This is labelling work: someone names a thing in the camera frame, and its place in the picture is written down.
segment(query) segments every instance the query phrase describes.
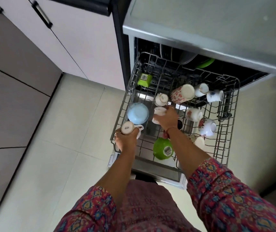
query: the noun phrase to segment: white cup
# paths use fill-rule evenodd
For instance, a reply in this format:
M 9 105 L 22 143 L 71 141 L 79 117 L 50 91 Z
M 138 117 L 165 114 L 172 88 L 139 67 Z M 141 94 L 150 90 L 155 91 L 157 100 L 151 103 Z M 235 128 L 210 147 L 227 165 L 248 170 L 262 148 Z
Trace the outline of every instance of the white cup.
M 158 107 L 163 107 L 167 105 L 168 100 L 169 98 L 167 94 L 159 93 L 156 95 L 154 103 Z
M 121 133 L 124 135 L 128 135 L 130 134 L 135 128 L 139 129 L 139 133 L 137 135 L 137 139 L 140 137 L 141 135 L 141 131 L 144 129 L 143 125 L 134 125 L 133 122 L 131 121 L 126 121 L 122 127 L 121 127 Z
M 209 103 L 216 101 L 222 102 L 224 100 L 224 91 L 209 91 L 206 94 L 206 99 Z
M 159 116 L 164 116 L 166 114 L 166 110 L 167 109 L 164 107 L 156 107 L 156 108 L 154 108 L 154 114 L 159 115 Z M 152 122 L 154 124 L 159 125 L 159 122 L 157 120 L 154 120 L 154 118 L 152 118 Z
M 197 147 L 204 150 L 205 143 L 202 136 L 190 135 L 189 138 Z
M 194 122 L 199 122 L 203 118 L 203 113 L 199 108 L 190 107 L 185 112 L 185 118 Z
M 205 83 L 201 83 L 199 85 L 196 85 L 194 87 L 195 89 L 195 96 L 201 97 L 203 95 L 206 95 L 209 92 L 209 86 Z
M 195 89 L 190 84 L 185 84 L 171 92 L 170 98 L 176 104 L 189 101 L 195 97 Z
M 198 124 L 198 130 L 201 136 L 210 137 L 216 132 L 216 124 L 214 120 L 202 118 Z

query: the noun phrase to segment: woman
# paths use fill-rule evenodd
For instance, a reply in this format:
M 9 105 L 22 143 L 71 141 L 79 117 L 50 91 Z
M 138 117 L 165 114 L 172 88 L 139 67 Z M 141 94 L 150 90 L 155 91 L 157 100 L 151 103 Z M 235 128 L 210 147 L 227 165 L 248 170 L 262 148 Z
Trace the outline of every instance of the woman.
M 276 208 L 187 139 L 177 128 L 172 107 L 154 118 L 170 136 L 188 179 L 187 191 L 208 231 L 276 231 Z M 163 186 L 129 180 L 138 131 L 122 135 L 117 130 L 115 141 L 122 153 L 55 231 L 198 231 Z

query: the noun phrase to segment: sleeve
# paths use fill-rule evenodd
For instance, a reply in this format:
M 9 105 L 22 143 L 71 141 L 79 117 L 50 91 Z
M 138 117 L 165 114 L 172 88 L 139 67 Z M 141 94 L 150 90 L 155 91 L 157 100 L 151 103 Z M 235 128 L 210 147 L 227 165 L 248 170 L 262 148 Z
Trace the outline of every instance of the sleeve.
M 187 191 L 209 232 L 276 231 L 276 207 L 213 158 L 190 176 Z
M 54 232 L 115 231 L 116 204 L 103 187 L 91 187 L 67 212 Z

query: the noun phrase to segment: barcode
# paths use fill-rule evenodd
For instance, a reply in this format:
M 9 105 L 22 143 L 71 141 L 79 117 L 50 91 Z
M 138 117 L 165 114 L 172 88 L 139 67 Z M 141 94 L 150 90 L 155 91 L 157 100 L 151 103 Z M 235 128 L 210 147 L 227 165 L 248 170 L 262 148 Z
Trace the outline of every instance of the barcode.
M 142 74 L 140 77 L 140 80 L 147 80 L 148 79 L 148 75 L 147 74 Z
M 166 146 L 166 147 L 164 148 L 164 154 L 165 154 L 166 156 L 171 156 L 171 154 L 172 154 L 172 148 L 171 148 L 170 146 Z

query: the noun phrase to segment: floor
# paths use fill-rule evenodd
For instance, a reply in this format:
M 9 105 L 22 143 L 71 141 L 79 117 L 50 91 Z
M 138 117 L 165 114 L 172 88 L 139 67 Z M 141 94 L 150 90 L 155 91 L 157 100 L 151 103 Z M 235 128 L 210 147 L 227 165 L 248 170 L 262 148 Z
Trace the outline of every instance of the floor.
M 0 231 L 54 230 L 107 171 L 123 96 L 124 91 L 64 75 L 0 207 Z M 276 78 L 240 93 L 229 168 L 257 191 L 276 180 Z M 162 185 L 185 217 L 206 231 L 187 192 Z

